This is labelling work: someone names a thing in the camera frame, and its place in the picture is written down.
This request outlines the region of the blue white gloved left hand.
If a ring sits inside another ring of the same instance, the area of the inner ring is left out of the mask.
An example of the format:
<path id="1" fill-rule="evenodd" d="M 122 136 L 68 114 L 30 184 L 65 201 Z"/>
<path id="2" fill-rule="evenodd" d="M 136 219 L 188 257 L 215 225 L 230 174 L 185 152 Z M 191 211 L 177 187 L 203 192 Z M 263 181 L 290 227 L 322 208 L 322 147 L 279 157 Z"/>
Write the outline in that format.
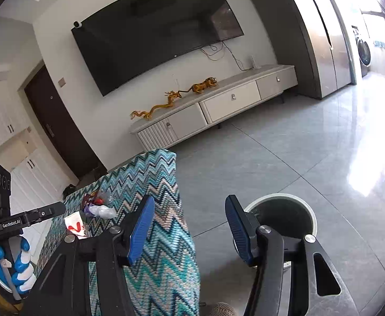
<path id="1" fill-rule="evenodd" d="M 0 246 L 0 287 L 7 293 L 25 296 L 36 282 L 30 244 L 19 235 L 10 238 L 10 247 L 16 252 L 11 255 L 11 259 L 7 259 L 3 247 Z"/>

